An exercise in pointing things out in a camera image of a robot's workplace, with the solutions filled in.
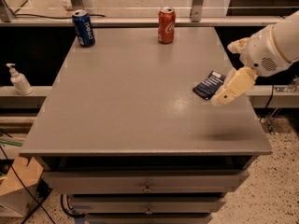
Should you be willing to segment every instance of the can lid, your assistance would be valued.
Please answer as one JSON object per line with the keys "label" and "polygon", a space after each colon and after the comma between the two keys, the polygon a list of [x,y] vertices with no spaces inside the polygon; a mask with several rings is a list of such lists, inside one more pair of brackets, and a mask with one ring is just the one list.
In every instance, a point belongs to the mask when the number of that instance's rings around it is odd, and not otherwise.
{"label": "can lid", "polygon": [[160,11],[163,12],[163,13],[172,13],[175,10],[171,7],[162,7]]}
{"label": "can lid", "polygon": [[73,16],[81,17],[81,16],[84,16],[86,14],[87,14],[86,10],[76,10],[76,11],[74,11]]}

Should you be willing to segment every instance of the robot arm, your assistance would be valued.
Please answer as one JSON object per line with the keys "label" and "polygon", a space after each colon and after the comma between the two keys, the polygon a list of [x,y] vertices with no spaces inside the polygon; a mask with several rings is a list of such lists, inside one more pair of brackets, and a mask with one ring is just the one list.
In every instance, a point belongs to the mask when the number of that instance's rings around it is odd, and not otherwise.
{"label": "robot arm", "polygon": [[250,38],[231,43],[244,67],[233,68],[211,99],[214,106],[226,105],[250,89],[258,76],[270,77],[299,61],[299,11],[275,25],[268,25]]}

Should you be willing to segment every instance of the drawer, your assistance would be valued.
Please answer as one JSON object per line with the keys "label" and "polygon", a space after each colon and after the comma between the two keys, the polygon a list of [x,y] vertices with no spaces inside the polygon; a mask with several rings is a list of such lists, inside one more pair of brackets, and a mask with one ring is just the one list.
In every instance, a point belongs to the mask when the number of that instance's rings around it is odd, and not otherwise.
{"label": "drawer", "polygon": [[80,213],[98,214],[161,214],[161,213],[212,213],[217,212],[225,201],[210,197],[90,197],[70,198],[70,205]]}
{"label": "drawer", "polygon": [[45,172],[61,194],[181,193],[235,191],[249,176],[237,171]]}
{"label": "drawer", "polygon": [[207,224],[212,215],[153,214],[153,215],[87,215],[89,224]]}

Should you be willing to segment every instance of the cardboard box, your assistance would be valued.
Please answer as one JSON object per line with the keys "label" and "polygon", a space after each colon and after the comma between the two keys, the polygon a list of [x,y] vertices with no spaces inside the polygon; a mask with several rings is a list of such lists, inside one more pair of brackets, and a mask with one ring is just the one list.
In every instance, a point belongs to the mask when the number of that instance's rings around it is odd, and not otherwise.
{"label": "cardboard box", "polygon": [[[35,158],[28,160],[23,157],[17,157],[12,165],[26,188],[36,196],[42,166]],[[0,217],[25,217],[32,203],[33,198],[10,168],[0,185]]]}

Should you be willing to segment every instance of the green cable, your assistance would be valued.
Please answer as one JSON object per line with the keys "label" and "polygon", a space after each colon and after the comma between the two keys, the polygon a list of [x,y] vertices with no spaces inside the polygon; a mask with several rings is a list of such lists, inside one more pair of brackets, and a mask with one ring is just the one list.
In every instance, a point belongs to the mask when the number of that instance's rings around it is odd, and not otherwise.
{"label": "green cable", "polygon": [[0,139],[0,144],[21,147],[22,143]]}

